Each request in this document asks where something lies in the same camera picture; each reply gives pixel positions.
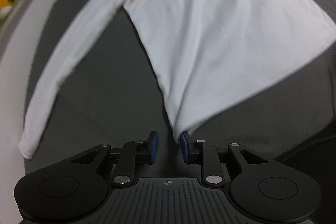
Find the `silver rivet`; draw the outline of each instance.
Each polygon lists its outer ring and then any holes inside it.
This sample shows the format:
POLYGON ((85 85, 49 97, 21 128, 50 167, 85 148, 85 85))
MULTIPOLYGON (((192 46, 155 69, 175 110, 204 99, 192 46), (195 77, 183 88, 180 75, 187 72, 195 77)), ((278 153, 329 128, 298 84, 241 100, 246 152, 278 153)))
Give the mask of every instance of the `silver rivet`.
POLYGON ((125 184, 129 182, 131 179, 128 176, 116 176, 114 178, 114 182, 119 183, 119 184, 125 184))
POLYGON ((219 176, 208 176, 205 180, 212 184, 217 184, 217 183, 222 182, 222 178, 219 176))

